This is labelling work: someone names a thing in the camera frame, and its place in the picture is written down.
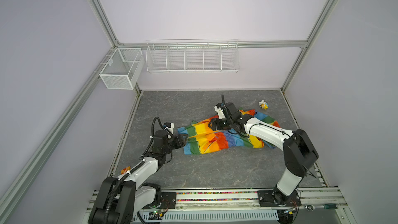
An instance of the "rainbow striped towel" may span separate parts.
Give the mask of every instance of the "rainbow striped towel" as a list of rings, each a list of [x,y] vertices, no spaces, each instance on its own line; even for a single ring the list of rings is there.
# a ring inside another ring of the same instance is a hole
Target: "rainbow striped towel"
[[[242,114],[250,114],[259,120],[280,127],[278,122],[270,116],[257,112],[256,110],[249,110],[244,112],[239,109]],[[187,144],[184,146],[185,154],[205,154],[210,152],[217,152],[233,146],[246,146],[253,148],[262,148],[264,144],[271,148],[274,145],[263,141],[253,135],[249,138],[242,138],[238,134],[231,134],[228,131],[213,131],[208,126],[212,118],[218,118],[218,115],[205,119],[201,122],[192,121],[191,125],[178,128],[178,133],[188,134]]]

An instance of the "metal rail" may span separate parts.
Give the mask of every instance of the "metal rail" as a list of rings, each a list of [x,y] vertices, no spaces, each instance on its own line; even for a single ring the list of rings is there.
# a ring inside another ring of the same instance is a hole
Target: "metal rail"
[[[227,42],[162,42],[156,43],[155,45],[162,46],[197,46],[206,44],[227,44]],[[239,41],[238,48],[255,48],[255,47],[307,47],[308,42],[306,40],[292,40],[292,41]],[[134,43],[134,44],[120,44],[118,47],[138,47],[142,50],[147,50],[148,43]]]
[[[84,103],[87,101],[88,97],[96,87],[97,82],[100,79],[100,71],[114,50],[114,48],[109,50],[102,62],[91,74],[86,84],[69,104],[66,111],[59,118],[32,158],[27,162],[12,185],[8,188],[7,192],[1,198],[0,224],[7,222],[8,218],[14,212],[15,208],[21,202],[23,196],[32,185],[41,169],[44,167],[52,152],[55,150],[69,126],[79,113],[80,109],[83,107]]]

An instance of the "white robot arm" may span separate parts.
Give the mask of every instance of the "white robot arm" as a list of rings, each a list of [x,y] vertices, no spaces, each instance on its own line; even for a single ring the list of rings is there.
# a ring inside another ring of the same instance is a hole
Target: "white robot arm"
[[[291,131],[274,127],[249,114],[241,114],[233,103],[225,103],[223,95],[221,99],[222,103],[215,106],[218,118],[213,118],[209,123],[212,130],[233,129],[241,137],[248,138],[253,135],[283,151],[286,169],[271,196],[260,198],[265,198],[262,200],[262,207],[272,206],[272,204],[285,206],[292,197],[297,197],[297,185],[305,176],[307,168],[318,159],[318,153],[311,140],[301,129]]]
[[[215,107],[218,118],[212,118],[212,130],[231,130],[247,138],[254,135],[283,151],[286,169],[274,190],[257,191],[261,207],[290,206],[291,199],[300,206],[296,188],[318,159],[318,153],[305,131],[285,130],[274,127],[249,114],[242,115],[233,103],[218,103]],[[162,130],[153,132],[158,120]],[[89,224],[130,223],[132,215],[146,205],[159,207],[161,203],[160,185],[143,183],[150,175],[166,164],[166,155],[182,148],[187,141],[186,134],[173,135],[173,124],[161,124],[158,117],[152,122],[151,142],[142,155],[142,161],[119,177],[107,177],[101,185],[96,202],[90,214]]]

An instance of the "small toy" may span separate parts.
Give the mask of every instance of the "small toy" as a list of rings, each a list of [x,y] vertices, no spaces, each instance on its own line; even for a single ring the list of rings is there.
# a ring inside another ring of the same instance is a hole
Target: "small toy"
[[[260,105],[260,107],[262,109],[267,109],[268,108],[268,103],[266,103],[264,100],[258,102],[258,104]]]

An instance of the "wire basket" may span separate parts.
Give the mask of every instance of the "wire basket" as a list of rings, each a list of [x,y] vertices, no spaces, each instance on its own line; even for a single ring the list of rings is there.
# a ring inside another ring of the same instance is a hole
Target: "wire basket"
[[[109,89],[134,89],[144,62],[140,48],[118,47],[99,75]]]
[[[238,42],[148,45],[147,70],[165,72],[237,72]]]

